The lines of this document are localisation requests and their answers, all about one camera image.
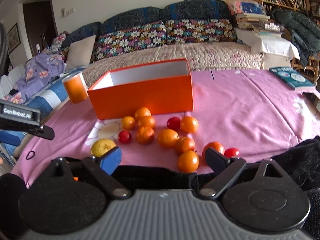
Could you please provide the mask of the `yellow pear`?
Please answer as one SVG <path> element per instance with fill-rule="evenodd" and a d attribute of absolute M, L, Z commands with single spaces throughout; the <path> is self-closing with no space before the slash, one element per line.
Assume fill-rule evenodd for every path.
<path fill-rule="evenodd" d="M 91 146 L 90 154 L 95 157 L 102 157 L 114 147 L 116 147 L 114 141 L 110 139 L 99 139 Z"/>

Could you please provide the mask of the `orange tangerine front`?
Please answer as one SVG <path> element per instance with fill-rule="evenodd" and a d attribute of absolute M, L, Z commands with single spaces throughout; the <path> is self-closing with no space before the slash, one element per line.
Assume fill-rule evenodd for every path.
<path fill-rule="evenodd" d="M 199 167 L 199 156 L 194 151 L 187 151 L 181 154 L 177 160 L 177 167 L 182 173 L 193 173 Z"/>

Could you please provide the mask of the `red cherry tomato right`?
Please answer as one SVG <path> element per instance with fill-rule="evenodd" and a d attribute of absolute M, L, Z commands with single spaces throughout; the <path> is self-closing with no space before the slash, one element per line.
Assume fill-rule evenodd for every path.
<path fill-rule="evenodd" d="M 224 152 L 224 156 L 227 158 L 237 157 L 239 155 L 239 150 L 237 148 L 228 148 Z"/>

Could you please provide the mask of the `red cherry tomato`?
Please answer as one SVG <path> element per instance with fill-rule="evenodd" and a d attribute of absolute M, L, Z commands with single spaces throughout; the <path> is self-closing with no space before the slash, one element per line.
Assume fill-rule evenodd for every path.
<path fill-rule="evenodd" d="M 177 116 L 170 118 L 167 121 L 167 128 L 174 131 L 179 131 L 181 127 L 181 119 Z"/>
<path fill-rule="evenodd" d="M 239 150 L 237 148 L 228 148 L 224 152 L 224 156 L 227 158 L 237 157 L 239 155 Z"/>
<path fill-rule="evenodd" d="M 118 141 L 121 144 L 129 144 L 132 141 L 132 134 L 129 131 L 121 131 L 118 134 Z"/>

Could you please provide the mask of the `blue white striped blanket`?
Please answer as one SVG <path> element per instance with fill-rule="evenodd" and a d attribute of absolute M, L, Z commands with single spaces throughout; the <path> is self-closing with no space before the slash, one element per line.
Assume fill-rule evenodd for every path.
<path fill-rule="evenodd" d="M 65 87 L 63 85 L 63 78 L 69 74 L 77 73 L 82 68 L 74 69 L 63 74 L 62 77 L 54 80 L 48 84 L 44 89 L 34 94 L 27 102 L 26 105 L 31 108 L 39 109 L 41 111 L 41 118 L 44 119 L 49 116 L 50 113 L 56 107 L 65 101 L 68 97 Z M 17 147 L 21 144 L 23 138 L 27 135 L 27 132 L 22 131 L 8 131 L 1 130 L 1 143 L 9 148 Z"/>

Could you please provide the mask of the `red cherry tomato left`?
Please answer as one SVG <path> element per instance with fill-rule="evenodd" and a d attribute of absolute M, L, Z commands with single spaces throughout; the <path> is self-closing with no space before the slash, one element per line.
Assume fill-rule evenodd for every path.
<path fill-rule="evenodd" d="M 129 144 L 132 141 L 132 134 L 129 131 L 121 131 L 118 134 L 118 141 L 121 144 Z"/>

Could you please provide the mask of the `pink tablecloth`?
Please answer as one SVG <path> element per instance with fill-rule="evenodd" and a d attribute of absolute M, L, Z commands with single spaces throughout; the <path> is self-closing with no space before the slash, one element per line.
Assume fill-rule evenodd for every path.
<path fill-rule="evenodd" d="M 267 70 L 194 72 L 192 78 L 195 109 L 190 116 L 199 122 L 192 134 L 198 153 L 217 141 L 237 148 L 253 163 L 319 135 L 319 113 L 313 105 Z M 27 185 L 51 160 L 84 158 L 96 140 L 116 140 L 121 131 L 120 119 L 97 119 L 89 100 L 66 103 L 47 125 L 54 139 L 31 139 L 12 170 Z"/>

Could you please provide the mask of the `orange tangerine middle back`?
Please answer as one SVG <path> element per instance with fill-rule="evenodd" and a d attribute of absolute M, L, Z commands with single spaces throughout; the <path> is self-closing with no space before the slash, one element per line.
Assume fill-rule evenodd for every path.
<path fill-rule="evenodd" d="M 138 120 L 137 125 L 139 128 L 149 127 L 151 129 L 154 129 L 156 127 L 156 120 L 153 116 L 143 116 Z"/>

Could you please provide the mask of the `orange tangerine centre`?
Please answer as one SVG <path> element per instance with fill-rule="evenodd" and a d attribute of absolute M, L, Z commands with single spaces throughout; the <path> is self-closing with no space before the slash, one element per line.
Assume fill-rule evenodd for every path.
<path fill-rule="evenodd" d="M 159 146 L 163 148 L 170 148 L 173 147 L 178 141 L 179 135 L 178 133 L 173 129 L 163 129 L 159 132 L 157 136 L 157 142 Z"/>

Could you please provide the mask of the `red cherry tomato middle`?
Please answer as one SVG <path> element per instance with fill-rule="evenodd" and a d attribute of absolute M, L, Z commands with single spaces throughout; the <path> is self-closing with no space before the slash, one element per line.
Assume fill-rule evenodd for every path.
<path fill-rule="evenodd" d="M 181 119 L 177 116 L 170 118 L 167 121 L 167 128 L 174 131 L 179 131 L 181 127 Z"/>

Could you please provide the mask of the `orange cardboard box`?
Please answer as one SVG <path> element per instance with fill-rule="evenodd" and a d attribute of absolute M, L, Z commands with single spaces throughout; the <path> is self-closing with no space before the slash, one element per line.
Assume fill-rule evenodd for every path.
<path fill-rule="evenodd" d="M 153 115 L 194 110 L 186 59 L 111 70 L 88 89 L 88 96 L 100 120 L 133 116 L 142 107 Z"/>

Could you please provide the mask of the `quilted beige bedspread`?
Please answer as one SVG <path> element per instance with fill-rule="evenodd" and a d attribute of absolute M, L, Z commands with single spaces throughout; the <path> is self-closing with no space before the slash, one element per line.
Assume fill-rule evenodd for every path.
<path fill-rule="evenodd" d="M 253 53 L 247 45 L 235 42 L 164 45 L 98 60 L 83 70 L 88 86 L 106 72 L 139 64 L 187 59 L 192 71 L 264 68 L 262 53 Z"/>

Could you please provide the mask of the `white cloth under books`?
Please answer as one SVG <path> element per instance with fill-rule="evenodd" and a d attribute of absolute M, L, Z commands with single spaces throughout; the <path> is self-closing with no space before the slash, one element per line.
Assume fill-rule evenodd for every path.
<path fill-rule="evenodd" d="M 288 59 L 300 59 L 298 49 L 282 37 L 258 35 L 251 30 L 235 28 L 239 40 L 251 48 L 252 53 L 274 54 Z"/>

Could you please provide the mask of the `floral cushion right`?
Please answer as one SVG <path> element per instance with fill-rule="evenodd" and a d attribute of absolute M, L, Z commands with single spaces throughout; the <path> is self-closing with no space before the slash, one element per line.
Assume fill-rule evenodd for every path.
<path fill-rule="evenodd" d="M 167 44 L 235 42 L 236 32 L 228 19 L 168 20 Z"/>

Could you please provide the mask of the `stack of books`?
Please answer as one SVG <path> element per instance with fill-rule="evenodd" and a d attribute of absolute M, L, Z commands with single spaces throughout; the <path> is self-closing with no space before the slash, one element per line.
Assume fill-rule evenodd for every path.
<path fill-rule="evenodd" d="M 251 31 L 259 36 L 272 36 L 281 38 L 284 26 L 271 21 L 264 7 L 255 1 L 224 0 L 235 26 L 241 30 Z"/>

